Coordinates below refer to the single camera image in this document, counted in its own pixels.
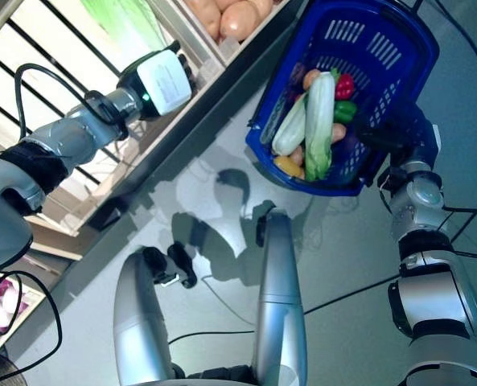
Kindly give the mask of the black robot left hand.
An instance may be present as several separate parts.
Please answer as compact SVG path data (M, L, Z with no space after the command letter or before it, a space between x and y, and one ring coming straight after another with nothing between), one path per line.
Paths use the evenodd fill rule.
M175 40L162 50L135 60L121 73L117 87L134 95L141 120L166 116L191 99L192 72L180 48Z

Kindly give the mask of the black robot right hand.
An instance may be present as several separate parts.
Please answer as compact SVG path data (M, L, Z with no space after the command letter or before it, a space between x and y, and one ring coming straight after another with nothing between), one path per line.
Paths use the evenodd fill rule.
M360 118L355 135L371 150L389 154L396 166L419 161L434 169L438 140L433 125L415 102L397 101L373 127L366 118Z

